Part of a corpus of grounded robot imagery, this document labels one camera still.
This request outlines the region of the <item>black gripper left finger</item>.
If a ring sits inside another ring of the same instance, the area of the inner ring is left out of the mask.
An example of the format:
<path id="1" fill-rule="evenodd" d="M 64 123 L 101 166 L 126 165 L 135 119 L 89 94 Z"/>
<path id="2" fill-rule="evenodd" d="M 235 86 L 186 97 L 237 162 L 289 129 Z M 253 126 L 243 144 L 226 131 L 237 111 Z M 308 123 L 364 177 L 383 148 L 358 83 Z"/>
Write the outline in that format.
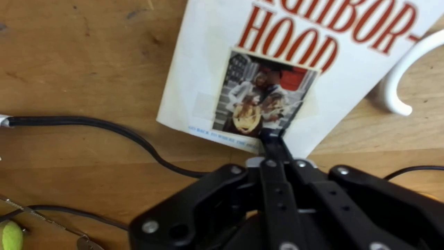
<path id="1" fill-rule="evenodd" d="M 137 215 L 130 250 L 305 250 L 293 156 L 278 136 L 261 143 L 255 165 L 226 163 Z"/>

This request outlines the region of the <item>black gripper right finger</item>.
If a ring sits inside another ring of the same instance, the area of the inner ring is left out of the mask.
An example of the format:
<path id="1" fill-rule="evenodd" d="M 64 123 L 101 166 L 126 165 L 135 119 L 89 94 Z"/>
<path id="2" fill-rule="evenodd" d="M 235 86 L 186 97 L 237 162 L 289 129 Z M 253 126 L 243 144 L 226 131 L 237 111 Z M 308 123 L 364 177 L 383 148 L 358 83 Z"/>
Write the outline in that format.
<path id="1" fill-rule="evenodd" d="M 289 168 L 309 250 L 444 250 L 444 204 L 350 165 Z"/>

